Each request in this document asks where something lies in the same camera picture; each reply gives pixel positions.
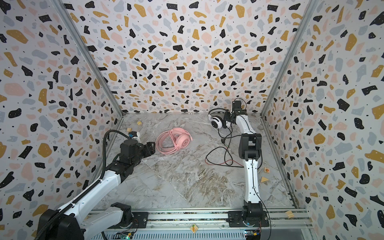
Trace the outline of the pink headphones with cable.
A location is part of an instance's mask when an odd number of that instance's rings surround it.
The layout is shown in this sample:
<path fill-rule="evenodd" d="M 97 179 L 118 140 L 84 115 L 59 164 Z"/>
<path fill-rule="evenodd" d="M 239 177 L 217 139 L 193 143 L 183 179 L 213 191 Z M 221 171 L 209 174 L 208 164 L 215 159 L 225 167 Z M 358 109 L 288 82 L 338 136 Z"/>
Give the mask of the pink headphones with cable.
<path fill-rule="evenodd" d="M 172 147 L 164 147 L 163 143 L 169 138 Z M 193 141 L 191 134 L 182 128 L 173 128 L 161 133 L 156 139 L 156 149 L 163 155 L 172 155 L 186 148 Z"/>

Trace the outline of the white black headphones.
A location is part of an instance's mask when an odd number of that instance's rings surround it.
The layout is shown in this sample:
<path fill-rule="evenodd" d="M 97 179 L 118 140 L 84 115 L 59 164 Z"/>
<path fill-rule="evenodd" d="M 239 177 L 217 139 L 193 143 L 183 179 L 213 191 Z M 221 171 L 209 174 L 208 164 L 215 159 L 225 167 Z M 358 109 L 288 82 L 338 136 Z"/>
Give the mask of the white black headphones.
<path fill-rule="evenodd" d="M 231 126 L 231 112 L 223 108 L 215 108 L 208 113 L 209 121 L 215 129 L 228 129 Z"/>

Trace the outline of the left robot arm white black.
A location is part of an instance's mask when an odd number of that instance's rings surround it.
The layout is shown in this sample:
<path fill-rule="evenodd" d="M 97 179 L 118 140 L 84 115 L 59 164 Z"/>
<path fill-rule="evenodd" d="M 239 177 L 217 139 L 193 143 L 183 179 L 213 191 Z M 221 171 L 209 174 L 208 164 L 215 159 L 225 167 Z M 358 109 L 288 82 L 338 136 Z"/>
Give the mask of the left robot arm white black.
<path fill-rule="evenodd" d="M 129 205 L 114 203 L 105 211 L 88 217 L 91 210 L 113 189 L 133 173 L 142 159 L 154 155 L 156 144 L 145 145 L 136 139 L 125 140 L 121 152 L 109 164 L 102 177 L 57 210 L 48 209 L 39 219 L 37 240 L 89 240 L 113 226 L 144 228 Z"/>

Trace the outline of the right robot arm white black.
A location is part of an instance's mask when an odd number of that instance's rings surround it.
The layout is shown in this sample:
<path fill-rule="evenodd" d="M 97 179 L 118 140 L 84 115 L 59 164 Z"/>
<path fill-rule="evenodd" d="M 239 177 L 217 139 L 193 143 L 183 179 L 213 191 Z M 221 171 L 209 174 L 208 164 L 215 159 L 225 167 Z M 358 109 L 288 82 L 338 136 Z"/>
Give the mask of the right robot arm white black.
<path fill-rule="evenodd" d="M 259 193 L 258 167 L 262 159 L 262 135 L 251 126 L 242 99 L 232 101 L 231 111 L 225 113 L 225 120 L 240 130 L 239 157 L 245 170 L 245 197 L 241 221 L 247 227 L 268 227 L 269 214 Z"/>

